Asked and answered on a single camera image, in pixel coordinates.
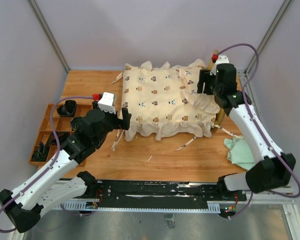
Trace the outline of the wooden pet bed frame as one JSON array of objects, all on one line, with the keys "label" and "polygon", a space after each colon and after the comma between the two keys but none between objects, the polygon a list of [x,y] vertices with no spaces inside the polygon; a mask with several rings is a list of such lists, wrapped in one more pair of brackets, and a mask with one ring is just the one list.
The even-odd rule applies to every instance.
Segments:
[{"label": "wooden pet bed frame", "polygon": [[[212,70],[213,66],[214,66],[214,63],[213,63],[213,61],[210,59],[209,62],[208,62],[208,65],[207,65],[207,69],[208,69],[208,70]],[[220,125],[220,124],[222,123],[222,121],[224,120],[224,117],[225,117],[225,112],[224,112],[224,110],[221,108],[220,111],[216,114],[214,124],[215,124],[215,125]],[[211,128],[211,133],[214,134],[217,130],[218,130],[217,127],[213,127],[213,128]]]}]

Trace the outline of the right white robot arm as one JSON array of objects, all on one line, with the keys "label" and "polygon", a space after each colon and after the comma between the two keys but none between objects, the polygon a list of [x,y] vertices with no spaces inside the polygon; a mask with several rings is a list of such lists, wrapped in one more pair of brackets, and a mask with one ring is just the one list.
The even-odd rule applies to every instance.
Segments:
[{"label": "right white robot arm", "polygon": [[216,188],[217,196],[228,200],[239,190],[257,194],[287,186],[296,159],[271,139],[245,91],[237,89],[235,66],[220,63],[214,70],[201,70],[197,93],[214,96],[215,102],[239,128],[254,160],[254,166],[247,172],[222,177],[223,183]]}]

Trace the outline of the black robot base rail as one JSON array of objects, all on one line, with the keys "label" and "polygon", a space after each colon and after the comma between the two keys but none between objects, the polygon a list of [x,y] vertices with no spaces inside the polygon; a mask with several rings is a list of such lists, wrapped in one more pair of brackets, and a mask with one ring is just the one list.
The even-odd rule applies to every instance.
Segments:
[{"label": "black robot base rail", "polygon": [[222,183],[97,180],[84,194],[107,207],[183,207],[208,202],[238,203],[247,200],[242,190],[228,191]]}]

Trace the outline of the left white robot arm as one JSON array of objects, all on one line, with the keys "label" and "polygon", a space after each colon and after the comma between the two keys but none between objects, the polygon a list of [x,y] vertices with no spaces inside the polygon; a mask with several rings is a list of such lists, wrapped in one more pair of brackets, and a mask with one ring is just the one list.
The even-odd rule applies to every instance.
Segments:
[{"label": "left white robot arm", "polygon": [[74,197],[91,198],[97,193],[96,179],[87,171],[55,189],[50,188],[98,150],[109,132],[130,128],[132,115],[125,107],[121,113],[122,117],[118,118],[117,113],[105,112],[98,107],[89,110],[78,118],[74,133],[63,141],[38,172],[13,190],[0,192],[0,212],[7,215],[15,230],[25,233],[56,206]]}]

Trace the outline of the cream animal print mattress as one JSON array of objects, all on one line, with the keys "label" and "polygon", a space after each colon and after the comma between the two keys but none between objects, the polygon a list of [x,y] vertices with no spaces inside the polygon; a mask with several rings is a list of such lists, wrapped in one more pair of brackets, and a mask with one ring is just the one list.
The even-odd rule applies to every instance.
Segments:
[{"label": "cream animal print mattress", "polygon": [[115,150],[121,138],[130,142],[136,134],[148,137],[155,134],[157,141],[178,133],[189,133],[194,138],[212,136],[216,114],[220,107],[212,95],[197,93],[203,60],[189,66],[153,67],[150,61],[141,66],[126,64],[115,79],[122,80],[121,105],[131,114],[129,130],[118,130],[111,149]]}]

